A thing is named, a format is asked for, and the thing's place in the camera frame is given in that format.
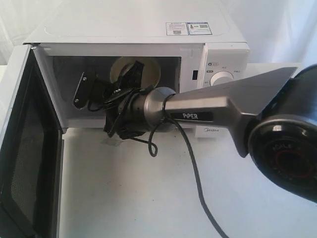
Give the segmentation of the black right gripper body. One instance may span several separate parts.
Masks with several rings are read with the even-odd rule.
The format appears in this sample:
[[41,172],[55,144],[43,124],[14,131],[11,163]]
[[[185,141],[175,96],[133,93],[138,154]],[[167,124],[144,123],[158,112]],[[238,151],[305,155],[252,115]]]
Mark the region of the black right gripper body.
[[88,110],[91,112],[103,110],[105,114],[127,113],[129,103],[140,91],[141,88],[120,89],[118,88],[118,80],[115,83],[106,83],[105,91],[101,97],[88,100]]

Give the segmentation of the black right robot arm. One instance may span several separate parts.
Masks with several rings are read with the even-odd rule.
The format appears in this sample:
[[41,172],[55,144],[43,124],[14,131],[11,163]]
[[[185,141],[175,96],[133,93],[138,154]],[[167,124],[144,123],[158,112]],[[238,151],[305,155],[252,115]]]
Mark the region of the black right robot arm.
[[143,65],[122,69],[115,83],[99,82],[88,109],[104,110],[108,136],[122,139],[168,132],[182,124],[228,129],[238,154],[250,155],[271,182],[317,200],[317,67],[294,75],[284,67],[237,81],[176,93],[141,89]]

